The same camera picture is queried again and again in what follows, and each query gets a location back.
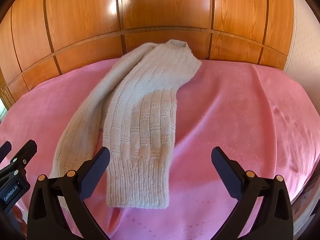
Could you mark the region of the cream knitted sweater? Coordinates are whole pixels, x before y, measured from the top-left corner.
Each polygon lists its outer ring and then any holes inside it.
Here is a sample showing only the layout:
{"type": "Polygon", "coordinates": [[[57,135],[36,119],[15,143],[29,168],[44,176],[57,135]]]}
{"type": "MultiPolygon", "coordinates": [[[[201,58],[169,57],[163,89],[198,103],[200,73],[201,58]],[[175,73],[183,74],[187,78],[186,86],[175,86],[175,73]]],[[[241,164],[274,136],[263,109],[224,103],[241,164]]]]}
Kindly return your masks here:
{"type": "Polygon", "coordinates": [[[110,207],[164,209],[175,144],[178,89],[201,65],[184,41],[145,43],[121,57],[61,135],[51,177],[76,170],[100,142],[110,151],[110,207]]]}

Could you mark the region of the pink bedspread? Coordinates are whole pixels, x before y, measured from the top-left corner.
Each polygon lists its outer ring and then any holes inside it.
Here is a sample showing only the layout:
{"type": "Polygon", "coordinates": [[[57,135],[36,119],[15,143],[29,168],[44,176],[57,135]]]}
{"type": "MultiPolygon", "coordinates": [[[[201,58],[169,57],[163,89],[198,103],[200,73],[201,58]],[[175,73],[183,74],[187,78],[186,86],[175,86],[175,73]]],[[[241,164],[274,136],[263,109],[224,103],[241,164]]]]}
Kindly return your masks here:
{"type": "MultiPolygon", "coordinates": [[[[114,63],[100,61],[48,80],[8,111],[1,142],[9,141],[12,153],[30,139],[37,143],[26,168],[31,185],[50,174],[63,130],[114,63]]],[[[106,178],[86,205],[111,239],[210,239],[236,204],[212,165],[216,146],[260,177],[283,176],[295,199],[319,162],[319,114],[303,87],[282,71],[203,61],[177,93],[169,206],[108,207],[106,178]]]]}

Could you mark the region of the wooden panelled wardrobe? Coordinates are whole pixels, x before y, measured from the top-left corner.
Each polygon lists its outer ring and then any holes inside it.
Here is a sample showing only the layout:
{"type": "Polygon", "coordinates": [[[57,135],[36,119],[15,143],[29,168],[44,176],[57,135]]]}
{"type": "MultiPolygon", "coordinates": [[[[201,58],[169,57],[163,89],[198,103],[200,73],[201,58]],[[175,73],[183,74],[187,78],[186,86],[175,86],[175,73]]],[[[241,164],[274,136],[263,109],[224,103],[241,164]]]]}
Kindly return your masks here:
{"type": "Polygon", "coordinates": [[[146,42],[187,42],[199,59],[284,69],[293,0],[9,0],[1,15],[1,100],[123,56],[146,42]]]}

